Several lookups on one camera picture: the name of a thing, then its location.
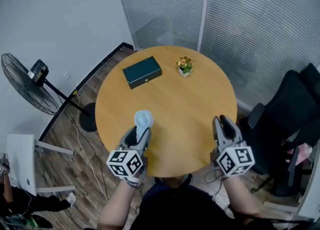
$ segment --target floor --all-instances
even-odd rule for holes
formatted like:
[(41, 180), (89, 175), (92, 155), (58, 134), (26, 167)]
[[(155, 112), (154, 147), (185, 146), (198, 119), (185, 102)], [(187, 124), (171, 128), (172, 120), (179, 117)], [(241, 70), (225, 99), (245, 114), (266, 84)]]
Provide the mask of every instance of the floor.
[[(125, 57), (133, 53), (133, 50), (123, 48), (121, 51), (114, 54), (79, 90), (78, 94), (80, 97), (80, 105), (84, 106), (87, 103), (94, 102), (97, 98), (99, 88), (105, 79), (106, 75), (112, 70), (112, 68)], [(67, 106), (73, 119), (77, 118), (77, 110), (72, 106)], [(238, 117), (243, 117), (246, 112), (239, 110)], [(85, 137), (90, 141), (91, 145), (96, 151), (95, 156), (94, 150), (89, 146), (86, 140), (80, 136), (79, 140), (83, 144), (83, 149), (86, 152), (88, 158), (91, 161), (93, 169), (97, 175), (97, 178), (104, 190), (104, 184), (102, 174), (100, 170), (99, 160), (102, 162), (103, 176), (107, 188), (108, 197), (112, 196), (119, 180), (114, 177), (111, 172), (107, 169), (105, 162), (107, 160), (109, 152), (105, 149), (102, 144), (98, 132), (88, 133), (81, 131)], [(54, 229), (77, 229), (85, 227), (96, 227), (99, 215), (106, 204), (106, 199), (102, 194), (99, 185), (94, 178), (91, 170), (91, 166), (85, 158), (78, 140), (77, 131), (75, 124), (72, 122), (66, 109), (62, 111), (60, 116), (57, 118), (49, 132), (47, 133), (44, 142), (56, 145), (63, 148), (74, 150), (74, 156), (65, 154), (59, 154), (56, 152), (47, 152), (45, 154), (37, 153), (35, 156), (36, 163), (36, 180), (38, 186), (60, 186), (60, 185), (76, 185), (76, 203), (68, 210), (61, 212), (42, 212), (40, 215), (48, 219), (53, 225)], [(207, 191), (210, 194), (215, 194), (219, 188), (220, 183), (215, 181), (210, 184), (206, 184), (205, 175), (210, 171), (210, 167), (207, 166), (194, 173), (193, 185), (199, 187), (202, 190)], [(213, 179), (213, 174), (207, 176), (207, 181)], [(243, 175), (243, 180), (246, 186), (251, 189), (259, 185), (263, 179), (254, 174), (248, 172)], [(142, 195), (152, 186), (153, 180), (148, 178), (145, 186), (142, 190)], [(61, 198), (67, 196), (68, 193), (60, 193)], [(277, 199), (272, 197), (266, 190), (261, 190), (255, 194), (260, 202), (265, 200), (277, 201), (282, 204), (291, 204), (292, 198), (289, 199)], [(136, 208), (141, 201), (141, 194), (136, 191), (129, 212), (129, 217), (125, 228), (129, 229), (131, 223), (134, 221), (136, 216)], [(221, 191), (216, 196), (218, 205), (225, 208), (228, 203), (227, 194), (222, 187)], [(278, 211), (271, 211), (263, 209), (265, 216), (280, 217), (290, 219), (290, 214)]]

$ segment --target hand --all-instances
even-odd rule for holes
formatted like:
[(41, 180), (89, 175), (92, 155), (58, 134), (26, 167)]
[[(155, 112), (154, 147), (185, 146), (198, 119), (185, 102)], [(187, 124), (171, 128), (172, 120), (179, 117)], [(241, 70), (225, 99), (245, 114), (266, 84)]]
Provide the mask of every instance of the hand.
[(216, 147), (215, 149), (212, 150), (212, 152), (210, 153), (210, 160), (213, 164), (214, 167), (217, 167), (218, 170), (220, 171), (221, 173), (221, 179), (222, 180), (225, 180), (227, 177), (225, 176), (223, 170), (220, 168), (219, 164), (217, 163), (217, 159), (219, 158), (220, 156), (220, 153), (219, 153), (219, 150), (218, 148)]
[(2, 162), (1, 167), (3, 168), (4, 175), (8, 175), (10, 173), (10, 164), (7, 158), (5, 158), (4, 162)]
[(139, 171), (139, 177), (140, 177), (140, 179), (143, 178), (143, 180), (144, 180), (147, 175), (147, 170), (148, 170), (148, 158), (142, 156), (141, 160), (143, 162), (143, 165)]

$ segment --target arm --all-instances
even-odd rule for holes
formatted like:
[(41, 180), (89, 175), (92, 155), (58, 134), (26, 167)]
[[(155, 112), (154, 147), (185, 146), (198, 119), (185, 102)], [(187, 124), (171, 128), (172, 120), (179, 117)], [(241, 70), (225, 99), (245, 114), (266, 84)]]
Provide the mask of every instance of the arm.
[(13, 202), (13, 196), (12, 196), (12, 188), (10, 184), (10, 180), (8, 177), (8, 173), (5, 173), (3, 175), (3, 183), (4, 183), (4, 193), (3, 196), (7, 203)]
[(104, 207), (98, 221), (99, 230), (123, 229), (129, 214), (135, 188), (121, 180), (111, 199)]
[[(255, 198), (249, 192), (240, 177), (228, 177), (223, 181), (223, 184), (230, 200), (230, 207), (234, 212), (257, 217), (260, 216), (261, 211)], [(252, 221), (252, 219), (242, 216), (240, 216), (239, 219), (242, 220), (244, 224), (248, 224)]]

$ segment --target round wooden table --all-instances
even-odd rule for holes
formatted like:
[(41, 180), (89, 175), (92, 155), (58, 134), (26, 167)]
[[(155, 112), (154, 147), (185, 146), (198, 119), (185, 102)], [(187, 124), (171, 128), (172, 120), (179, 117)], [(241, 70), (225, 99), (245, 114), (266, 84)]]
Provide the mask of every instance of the round wooden table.
[[(130, 89), (123, 69), (153, 56), (162, 75)], [(192, 73), (183, 78), (176, 62), (194, 60)], [(215, 147), (212, 121), (224, 114), (234, 122), (237, 103), (232, 85), (208, 57), (187, 48), (152, 47), (119, 62), (107, 75), (96, 100), (95, 119), (99, 136), (108, 151), (135, 125), (138, 110), (154, 116), (147, 174), (174, 177), (194, 172), (210, 163)]]

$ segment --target white wall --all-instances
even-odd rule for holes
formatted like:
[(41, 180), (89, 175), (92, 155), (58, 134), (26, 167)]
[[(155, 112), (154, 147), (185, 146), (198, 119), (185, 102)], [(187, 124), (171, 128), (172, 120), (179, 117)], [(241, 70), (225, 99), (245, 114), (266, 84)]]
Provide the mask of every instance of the white wall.
[[(0, 54), (12, 53), (27, 69), (42, 59), (48, 80), (67, 95), (121, 42), (133, 44), (121, 0), (0, 0)], [(0, 152), (7, 133), (39, 137), (50, 119), (0, 70)]]

